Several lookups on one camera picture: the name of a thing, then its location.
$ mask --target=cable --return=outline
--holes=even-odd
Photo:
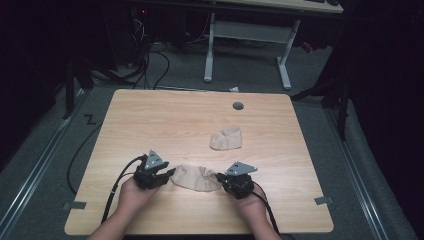
[[[106,206],[105,206],[105,211],[104,211],[104,213],[103,213],[103,217],[102,217],[102,223],[103,223],[104,221],[106,221],[107,216],[109,215],[110,206],[112,205],[113,197],[115,196],[115,192],[116,192],[116,189],[118,188],[119,181],[122,179],[122,177],[124,177],[124,176],[126,176],[126,175],[128,175],[128,174],[131,174],[131,173],[127,173],[127,174],[125,174],[125,172],[127,171],[127,169],[128,169],[128,168],[129,168],[129,167],[130,167],[130,166],[131,166],[134,162],[136,162],[136,161],[138,161],[138,160],[141,160],[141,157],[136,157],[136,158],[134,158],[133,160],[131,160],[131,161],[127,164],[127,166],[125,166],[124,170],[122,170],[121,174],[119,174],[118,179],[116,179],[116,182],[115,182],[115,184],[113,185],[112,190],[110,191],[109,198],[108,198],[107,203],[106,203]]]
[[[224,53],[224,54],[225,53],[232,53],[232,52],[234,52],[235,50],[237,50],[239,48],[238,42],[237,41],[234,41],[233,39],[226,39],[226,38],[218,38],[218,39],[221,40],[220,41],[221,43],[226,43],[228,45],[232,44],[232,45],[234,45],[234,47],[233,47],[233,49],[230,49],[228,51],[221,51],[221,50],[218,50],[218,48],[217,48],[218,46],[216,46],[217,44],[214,44],[213,50],[215,52]]]
[[[208,43],[202,43],[201,47],[193,47],[192,45],[194,45],[194,44],[198,44],[199,45],[199,43],[201,43],[202,41],[205,41],[207,39],[208,38],[205,38],[205,39],[199,40],[199,41],[197,41],[195,43],[186,44],[186,47],[191,48],[191,49],[196,49],[196,50],[206,49],[208,47]]]
[[[162,76],[156,81],[155,85],[153,86],[153,90],[156,90],[156,86],[158,85],[158,83],[160,82],[160,80],[162,80],[162,78],[165,76],[165,74],[168,72],[170,63],[169,63],[169,58],[166,57],[164,54],[162,54],[160,52],[154,52],[154,53],[161,55],[168,62],[168,65],[166,66],[165,72],[162,74]]]
[[[152,52],[152,53],[158,53],[158,52],[164,52],[164,51],[166,51],[168,49],[168,43],[165,43],[165,42],[155,42],[155,43],[152,43],[151,46],[153,46],[153,45],[159,45],[159,44],[165,45],[165,47],[163,49],[161,49],[161,50],[150,51],[150,52]]]
[[[267,42],[267,43],[262,44],[261,46],[255,46],[255,45],[243,43],[243,41],[238,41],[238,44],[240,44],[243,47],[256,48],[256,49],[265,48],[268,45],[275,45],[275,43],[273,43],[273,42]]]
[[[205,39],[208,39],[208,38],[209,38],[209,37],[205,37],[205,38],[203,38],[203,39],[200,39],[201,37],[203,37],[203,35],[204,35],[204,34],[205,34],[205,32],[206,32],[206,29],[208,28],[208,23],[209,23],[209,19],[210,19],[210,17],[211,17],[211,14],[209,13],[209,14],[208,14],[208,18],[206,19],[205,27],[203,28],[203,31],[202,31],[202,33],[199,35],[199,37],[198,37],[198,38],[196,38],[196,39],[195,39],[195,40],[193,40],[193,41],[186,42],[186,44],[187,44],[187,43],[195,43],[195,42],[203,41],[203,40],[205,40]]]
[[[253,182],[253,183],[256,184],[261,189],[261,191],[264,193],[265,198],[263,198],[262,196],[260,196],[259,194],[255,193],[253,191],[252,191],[252,194],[255,195],[256,197],[258,197],[265,204],[265,207],[266,207],[268,214],[269,214],[269,219],[271,220],[271,223],[272,223],[272,227],[274,228],[275,232],[277,232],[277,234],[280,235],[280,230],[278,230],[277,222],[275,221],[274,214],[272,213],[272,210],[271,210],[271,206],[268,203],[265,191],[256,182]]]
[[[84,141],[80,144],[80,146],[78,147],[78,150],[75,152],[75,154],[74,154],[74,156],[72,157],[72,159],[71,159],[71,162],[69,163],[69,166],[68,166],[68,171],[67,171],[67,173],[66,173],[66,181],[68,182],[68,186],[69,186],[69,189],[71,190],[71,192],[76,196],[77,195],[77,191],[75,190],[75,188],[72,186],[72,184],[71,184],[71,177],[70,177],[70,175],[71,175],[71,168],[72,168],[72,165],[74,164],[74,161],[75,161],[75,159],[76,159],[76,157],[77,157],[77,155],[78,155],[78,153],[81,151],[81,149],[82,149],[82,147],[87,143],[87,141],[88,141],[88,139],[90,139],[91,138],[91,136],[93,136],[93,134],[97,131],[97,130],[99,130],[99,128],[101,127],[103,125],[103,122],[101,122],[91,133],[90,133],[90,135],[88,135],[85,139],[84,139]]]
[[[133,85],[133,87],[132,87],[132,89],[136,89],[137,88],[137,84],[138,84],[138,82],[140,82],[140,80],[143,78],[143,76],[144,76],[144,78],[145,78],[145,81],[144,81],[144,89],[146,89],[146,81],[147,81],[147,77],[146,77],[146,75],[147,75],[147,69],[148,69],[148,67],[149,67],[149,61],[150,61],[150,57],[149,57],[149,52],[150,52],[150,48],[151,48],[151,46],[152,45],[149,45],[149,48],[147,49],[147,60],[145,60],[144,58],[143,58],[143,62],[145,63],[145,68],[144,68],[144,71],[140,74],[140,76],[138,77],[138,79],[134,82],[134,85]]]
[[[134,42],[135,42],[135,49],[138,50],[139,47],[141,46],[141,44],[143,43],[145,29],[144,29],[144,24],[140,20],[134,18],[133,21],[135,21],[135,22],[137,22],[139,24],[138,27],[137,27],[137,29],[134,31],[134,34],[132,35],[132,37],[134,39]],[[140,30],[140,28],[142,28],[142,32],[141,32],[140,46],[139,46],[139,42],[137,40],[137,32]]]
[[[296,238],[294,238],[293,235],[288,234],[288,233],[283,234],[283,236],[286,236],[286,237],[288,237],[288,238],[290,238],[292,240],[296,240]]]

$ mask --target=white desk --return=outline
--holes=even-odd
[[[237,4],[258,5],[264,7],[284,8],[299,11],[315,11],[321,13],[342,13],[343,8],[331,6],[328,3],[316,3],[304,0],[218,0],[217,2],[228,2]],[[209,30],[209,46],[206,56],[205,82],[212,81],[213,73],[213,44],[215,37],[236,38],[254,41],[285,43],[285,49],[281,57],[277,58],[281,81],[286,90],[291,89],[290,79],[287,73],[286,61],[296,37],[300,20],[294,21],[292,27],[273,27],[256,24],[245,24],[238,22],[215,21],[215,14],[211,14]]]

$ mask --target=gray carpet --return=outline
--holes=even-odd
[[[164,45],[155,46],[156,50]],[[212,91],[228,91],[239,87],[241,92],[296,94],[315,84],[315,81],[331,53],[331,49],[306,53],[300,48],[292,49],[287,67],[292,81],[292,90],[282,89],[275,57],[281,45],[267,45],[263,48],[228,45],[218,46],[215,55],[214,80],[203,82],[205,49],[187,48],[181,51],[168,47],[165,54],[170,61],[168,73],[158,84],[159,88],[178,87]],[[150,54],[147,72],[149,86],[152,87],[166,69],[166,60],[157,53]],[[100,124],[109,106],[113,92],[123,88],[110,82],[99,81],[78,109],[62,141],[53,155],[36,191],[22,212],[8,239],[85,239],[86,236],[67,236],[64,225],[69,211],[64,210],[66,202],[74,199],[66,181],[70,161],[80,144],[96,128],[87,124],[86,114],[93,115],[92,122]],[[138,88],[144,88],[143,80]],[[64,114],[64,91],[57,96],[58,103],[34,126],[31,135],[22,145],[8,167],[0,175],[2,192],[0,215],[3,216],[20,186],[37,162],[49,138],[61,123]],[[374,239],[364,215],[357,194],[347,175],[343,163],[344,155],[338,140],[331,130],[319,98],[307,98],[294,102],[296,114],[311,154],[324,195],[332,197],[334,203],[329,210],[334,222],[334,230],[327,234],[293,234],[298,239]],[[390,239],[416,239],[409,223],[405,220],[390,188],[375,164],[366,140],[355,119],[354,108],[350,105],[347,122],[347,143],[358,163],[361,176],[369,187],[375,204],[387,226]],[[97,134],[87,141],[71,168],[71,183],[78,188],[85,166],[95,144]],[[208,239],[246,239],[247,236],[209,236]],[[153,239],[206,239],[205,236],[156,237]]]

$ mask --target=hole in table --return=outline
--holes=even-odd
[[[233,108],[235,110],[242,110],[244,108],[244,105],[241,102],[235,102],[235,103],[233,103]]]

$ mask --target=table leg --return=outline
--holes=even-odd
[[[209,46],[208,46],[208,55],[206,56],[206,66],[205,66],[205,82],[212,81],[212,70],[213,70],[213,40],[215,36],[215,13],[211,13],[211,23],[209,29]]]
[[[286,44],[283,56],[277,58],[278,69],[280,70],[281,81],[283,82],[283,88],[285,90],[291,89],[289,75],[287,74],[286,61],[289,56],[290,49],[293,45],[294,38],[296,37],[297,30],[300,25],[300,20],[296,20],[289,34],[289,39]]]

